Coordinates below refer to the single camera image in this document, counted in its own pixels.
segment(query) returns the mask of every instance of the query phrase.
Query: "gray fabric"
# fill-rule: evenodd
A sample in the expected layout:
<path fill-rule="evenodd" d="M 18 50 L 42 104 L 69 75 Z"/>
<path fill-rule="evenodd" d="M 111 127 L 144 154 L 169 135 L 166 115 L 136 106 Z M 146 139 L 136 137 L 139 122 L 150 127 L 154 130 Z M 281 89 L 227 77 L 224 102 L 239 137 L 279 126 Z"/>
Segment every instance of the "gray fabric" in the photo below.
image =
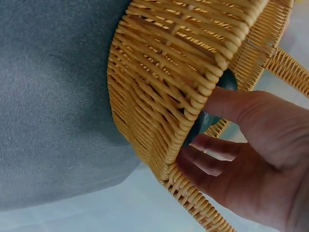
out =
<path fill-rule="evenodd" d="M 116 185 L 139 163 L 113 124 L 106 83 L 128 3 L 1 0 L 0 210 Z"/>

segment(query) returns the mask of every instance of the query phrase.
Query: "finger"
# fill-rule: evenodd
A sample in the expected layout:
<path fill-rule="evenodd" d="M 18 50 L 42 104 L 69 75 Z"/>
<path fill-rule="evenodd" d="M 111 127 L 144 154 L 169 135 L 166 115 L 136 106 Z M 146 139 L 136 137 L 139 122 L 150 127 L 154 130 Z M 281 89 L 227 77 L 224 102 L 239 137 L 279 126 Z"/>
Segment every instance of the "finger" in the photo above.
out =
<path fill-rule="evenodd" d="M 202 171 L 214 176 L 220 175 L 227 165 L 230 164 L 229 161 L 218 160 L 192 146 L 184 148 L 181 156 L 184 156 Z"/>
<path fill-rule="evenodd" d="M 211 136 L 201 134 L 193 142 L 192 145 L 203 151 L 213 151 L 218 155 L 232 160 L 240 154 L 247 143 L 234 143 L 222 139 L 213 138 Z"/>
<path fill-rule="evenodd" d="M 215 182 L 216 177 L 209 175 L 202 171 L 194 163 L 190 162 L 185 156 L 180 155 L 177 157 L 176 162 L 179 170 L 187 177 L 190 182 L 195 185 L 200 191 L 210 195 L 210 188 Z"/>
<path fill-rule="evenodd" d="M 203 110 L 211 115 L 225 118 L 240 125 L 248 109 L 260 106 L 262 100 L 269 100 L 269 93 L 243 92 L 216 87 L 209 96 Z"/>

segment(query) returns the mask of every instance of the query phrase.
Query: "wicker basket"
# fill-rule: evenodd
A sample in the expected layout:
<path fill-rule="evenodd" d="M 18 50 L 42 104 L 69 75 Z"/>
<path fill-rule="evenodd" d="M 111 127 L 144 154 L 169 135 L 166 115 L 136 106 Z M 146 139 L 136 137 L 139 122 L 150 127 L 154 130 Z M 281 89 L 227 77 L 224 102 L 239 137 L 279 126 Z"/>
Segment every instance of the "wicker basket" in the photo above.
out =
<path fill-rule="evenodd" d="M 227 68 L 241 90 L 252 90 L 266 68 L 309 95 L 308 71 L 277 48 L 293 2 L 133 0 L 116 30 L 108 63 L 115 124 L 207 231 L 234 229 L 182 175 L 175 159 Z M 207 134 L 218 137 L 227 124 L 223 119 Z"/>

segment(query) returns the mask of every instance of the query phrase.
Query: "yellow wicker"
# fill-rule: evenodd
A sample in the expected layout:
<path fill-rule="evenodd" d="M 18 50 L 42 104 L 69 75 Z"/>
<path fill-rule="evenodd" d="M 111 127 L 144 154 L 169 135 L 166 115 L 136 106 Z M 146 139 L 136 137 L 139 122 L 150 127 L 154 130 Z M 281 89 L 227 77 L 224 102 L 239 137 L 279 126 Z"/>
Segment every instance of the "yellow wicker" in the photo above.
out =
<path fill-rule="evenodd" d="M 227 68 L 241 90 L 252 90 L 268 68 L 309 95 L 308 72 L 277 48 L 293 2 L 133 0 L 116 30 L 108 63 L 115 124 L 207 231 L 234 229 L 183 176 L 175 159 Z M 207 133 L 218 137 L 227 123 L 221 120 Z"/>

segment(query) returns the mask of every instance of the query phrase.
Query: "woven rattan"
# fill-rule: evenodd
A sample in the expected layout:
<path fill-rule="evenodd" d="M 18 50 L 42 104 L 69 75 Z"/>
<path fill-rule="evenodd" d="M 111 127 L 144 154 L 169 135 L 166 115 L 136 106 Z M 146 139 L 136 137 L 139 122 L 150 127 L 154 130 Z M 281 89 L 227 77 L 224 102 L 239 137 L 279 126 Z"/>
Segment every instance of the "woven rattan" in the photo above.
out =
<path fill-rule="evenodd" d="M 115 124 L 208 231 L 234 229 L 175 159 L 227 68 L 240 90 L 252 90 L 267 68 L 309 95 L 308 72 L 277 48 L 292 5 L 293 0 L 133 0 L 116 30 L 108 62 Z M 218 137 L 227 124 L 223 119 L 207 134 Z"/>

